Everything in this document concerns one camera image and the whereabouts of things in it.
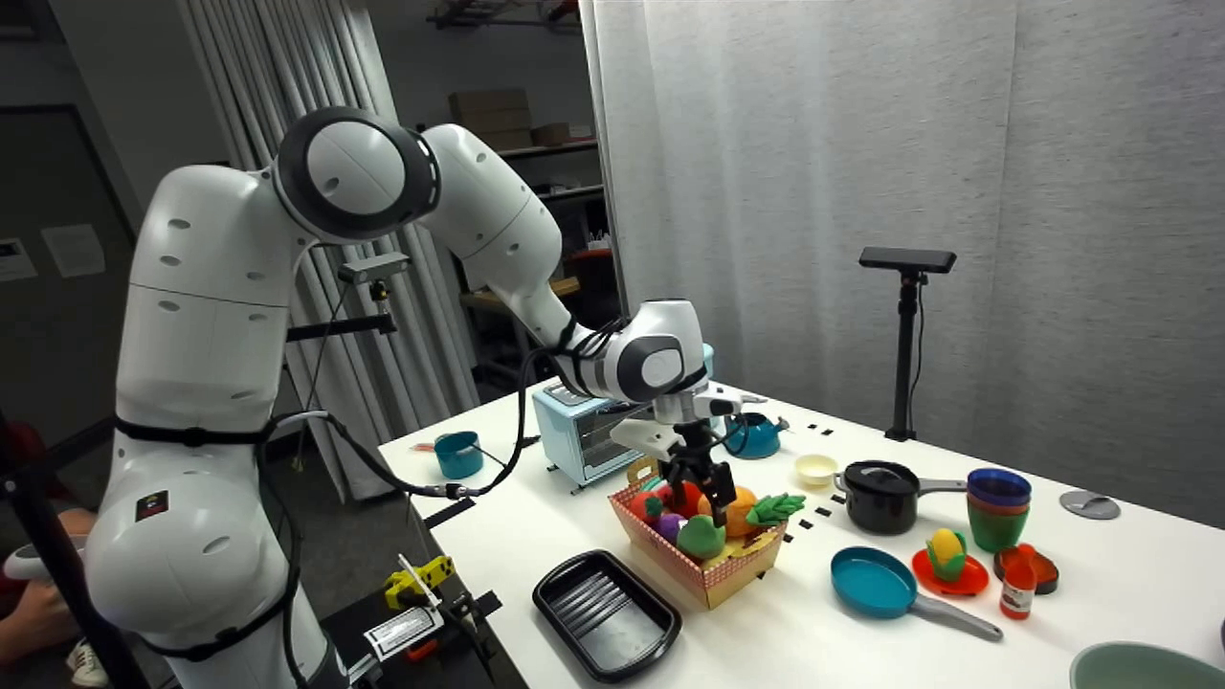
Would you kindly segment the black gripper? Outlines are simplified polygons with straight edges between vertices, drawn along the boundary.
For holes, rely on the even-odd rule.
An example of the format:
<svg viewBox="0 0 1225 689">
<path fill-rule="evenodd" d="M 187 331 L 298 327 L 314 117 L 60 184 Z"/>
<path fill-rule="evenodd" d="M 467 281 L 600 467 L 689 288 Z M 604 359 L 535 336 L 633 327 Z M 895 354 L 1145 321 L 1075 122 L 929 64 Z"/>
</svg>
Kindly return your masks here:
<svg viewBox="0 0 1225 689">
<path fill-rule="evenodd" d="M 659 400 L 650 416 L 672 430 L 659 490 L 661 506 L 684 517 L 684 480 L 706 480 L 706 497 L 723 512 L 734 501 L 734 480 L 728 464 L 711 461 L 711 401 L 692 395 Z"/>
</svg>

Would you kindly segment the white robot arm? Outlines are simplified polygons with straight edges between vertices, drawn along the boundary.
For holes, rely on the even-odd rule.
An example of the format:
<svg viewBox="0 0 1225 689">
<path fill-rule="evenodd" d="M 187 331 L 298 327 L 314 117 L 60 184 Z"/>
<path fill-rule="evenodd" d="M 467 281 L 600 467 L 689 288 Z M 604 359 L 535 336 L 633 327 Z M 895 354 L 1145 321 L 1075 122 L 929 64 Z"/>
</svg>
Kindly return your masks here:
<svg viewBox="0 0 1225 689">
<path fill-rule="evenodd" d="M 183 164 L 142 220 L 117 367 L 110 480 L 86 544 L 96 612 L 180 689 L 340 689 L 336 652 L 265 512 L 298 263 L 314 245 L 423 225 L 494 291 L 587 400 L 701 416 L 697 305 L 619 331 L 566 309 L 556 216 L 480 134 L 409 134 L 356 109 L 302 117 L 270 164 Z"/>
</svg>

